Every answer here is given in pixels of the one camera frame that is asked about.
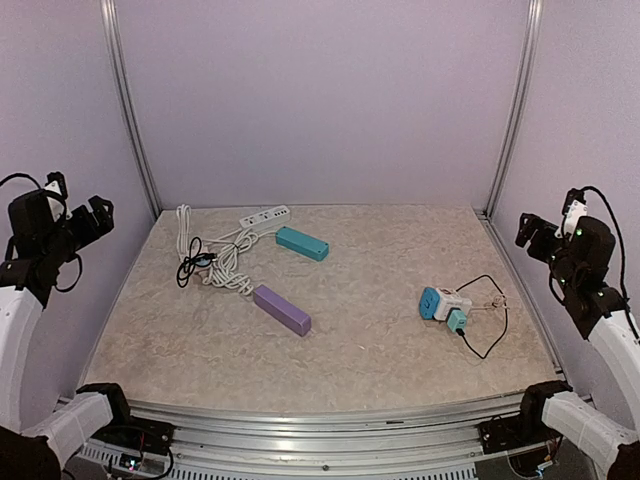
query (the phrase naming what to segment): white power strip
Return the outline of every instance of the white power strip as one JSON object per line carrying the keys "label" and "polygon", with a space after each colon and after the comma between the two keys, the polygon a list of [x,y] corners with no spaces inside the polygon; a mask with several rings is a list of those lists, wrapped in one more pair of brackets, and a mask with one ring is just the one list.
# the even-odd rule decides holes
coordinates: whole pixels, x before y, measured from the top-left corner
{"label": "white power strip", "polygon": [[261,232],[267,228],[288,222],[291,219],[291,211],[286,205],[263,210],[248,217],[240,219],[242,228],[250,228],[254,232]]}

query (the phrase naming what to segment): vertical metal post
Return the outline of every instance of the vertical metal post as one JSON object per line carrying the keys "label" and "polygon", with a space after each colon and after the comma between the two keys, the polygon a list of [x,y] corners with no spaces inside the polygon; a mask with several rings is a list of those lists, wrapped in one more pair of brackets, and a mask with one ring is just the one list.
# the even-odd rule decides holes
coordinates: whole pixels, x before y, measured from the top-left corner
{"label": "vertical metal post", "polygon": [[127,134],[129,136],[129,141],[131,142],[131,148],[133,149],[133,156],[136,161],[136,166],[138,167],[138,173],[140,174],[140,179],[142,181],[147,202],[149,203],[149,208],[151,209],[153,216],[157,219],[162,212],[162,204],[160,202],[160,196],[158,195],[155,182],[153,181],[149,162],[147,161],[147,157],[144,152],[138,122],[133,109],[131,92],[129,91],[129,84],[127,83],[127,73],[125,69],[124,55],[122,52],[122,44],[120,42],[115,1],[100,0],[100,7],[102,11],[105,35],[107,37],[107,46],[111,55],[111,66],[113,68],[113,75],[116,81],[116,90],[120,98],[120,106],[122,107],[122,116],[127,128]]}
{"label": "vertical metal post", "polygon": [[498,168],[496,169],[493,184],[491,185],[489,200],[485,209],[486,216],[489,221],[492,220],[496,211],[498,200],[500,199],[500,194],[504,187],[507,171],[509,170],[509,165],[513,157],[513,150],[518,137],[518,130],[520,129],[527,91],[529,90],[529,83],[531,80],[531,73],[533,71],[541,17],[542,0],[530,0],[529,16],[527,18],[527,28],[525,31],[524,44],[522,46],[522,55],[520,56],[520,67],[518,68],[516,89],[511,103],[511,111],[509,112],[507,130],[500,150]]}

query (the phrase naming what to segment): beige table surface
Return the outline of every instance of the beige table surface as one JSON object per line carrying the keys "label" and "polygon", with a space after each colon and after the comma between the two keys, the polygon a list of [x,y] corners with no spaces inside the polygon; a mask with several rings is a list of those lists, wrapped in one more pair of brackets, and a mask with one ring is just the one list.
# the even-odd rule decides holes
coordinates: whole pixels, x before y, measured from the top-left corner
{"label": "beige table surface", "polygon": [[[260,208],[194,210],[192,235],[216,238]],[[117,382],[129,399],[276,413],[407,408],[507,394],[556,378],[532,319],[470,208],[293,207],[292,228],[330,244],[315,262],[265,237],[240,271],[312,317],[304,338],[235,292],[192,279],[177,287],[175,212],[165,211],[117,300],[86,382]],[[509,331],[487,360],[445,324],[424,321],[425,286],[483,274],[503,287]],[[482,304],[488,281],[465,290]],[[469,342],[484,352],[502,312],[474,313]]]}

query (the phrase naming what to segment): table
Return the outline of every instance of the table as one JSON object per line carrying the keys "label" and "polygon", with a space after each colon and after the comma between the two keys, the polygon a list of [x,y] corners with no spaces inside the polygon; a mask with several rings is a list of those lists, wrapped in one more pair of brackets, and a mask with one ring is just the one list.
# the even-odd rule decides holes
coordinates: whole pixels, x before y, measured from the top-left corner
{"label": "table", "polygon": [[[191,234],[216,238],[260,207],[194,210]],[[469,207],[294,206],[288,226],[327,241],[315,262],[262,238],[239,270],[312,317],[303,338],[236,292],[175,281],[177,219],[153,227],[114,306],[85,382],[117,382],[130,400],[264,413],[403,409],[505,395],[555,379],[544,343]],[[484,361],[443,323],[424,321],[425,286],[489,273],[509,305],[507,336]],[[474,304],[496,293],[465,289]],[[501,311],[470,316],[484,352]]]}

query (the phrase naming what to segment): power strip outlet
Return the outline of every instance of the power strip outlet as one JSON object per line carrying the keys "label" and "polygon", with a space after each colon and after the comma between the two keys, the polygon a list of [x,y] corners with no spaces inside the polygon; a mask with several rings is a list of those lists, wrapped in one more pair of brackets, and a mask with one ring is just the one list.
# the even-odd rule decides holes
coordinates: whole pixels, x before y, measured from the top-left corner
{"label": "power strip outlet", "polygon": [[242,228],[251,228],[254,232],[261,232],[267,228],[275,227],[288,222],[291,219],[291,210],[286,205],[273,207],[269,210],[249,215],[240,219]]}

